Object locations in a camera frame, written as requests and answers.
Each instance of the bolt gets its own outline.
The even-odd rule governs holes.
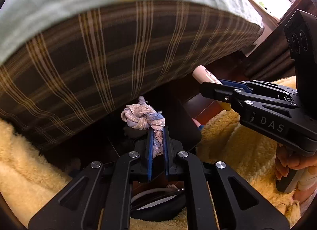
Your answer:
[[[101,167],[101,163],[99,161],[94,161],[91,163],[91,167],[92,168],[100,168]]]
[[[129,152],[129,157],[130,157],[130,158],[136,158],[136,157],[138,157],[138,152],[135,151],[135,150],[130,151],[130,152]]]
[[[181,157],[181,158],[186,158],[186,157],[188,157],[188,152],[187,151],[180,151],[179,153],[178,153],[178,155]]]
[[[244,101],[246,104],[248,104],[248,105],[252,105],[253,104],[253,102],[251,101],[251,100],[245,100]]]
[[[225,162],[222,162],[222,161],[218,161],[218,162],[216,163],[216,167],[217,167],[217,168],[220,168],[220,169],[223,169],[223,168],[226,167],[226,163],[225,163]]]

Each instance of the plaid fabric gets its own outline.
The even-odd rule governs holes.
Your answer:
[[[251,44],[259,29],[188,2],[87,11],[39,33],[0,67],[0,116],[50,149],[137,96]]]

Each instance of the yellow fur blanket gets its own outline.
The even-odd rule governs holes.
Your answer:
[[[295,88],[295,78],[277,83]],[[22,136],[15,135],[8,123],[0,120],[0,191],[17,218],[27,226],[31,217],[70,180],[50,165]],[[223,160],[282,212],[290,222],[300,217],[299,204],[292,194],[275,189],[274,161],[276,142],[239,124],[233,110],[222,111],[202,131],[198,156],[206,162]],[[186,212],[165,222],[131,219],[130,229],[187,229]]]

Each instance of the knotted fabric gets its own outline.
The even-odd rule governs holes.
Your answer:
[[[165,119],[161,112],[156,112],[146,103],[143,96],[139,97],[137,104],[126,105],[121,112],[121,118],[134,129],[143,130],[152,127],[154,130],[153,158],[163,153],[162,133]]]

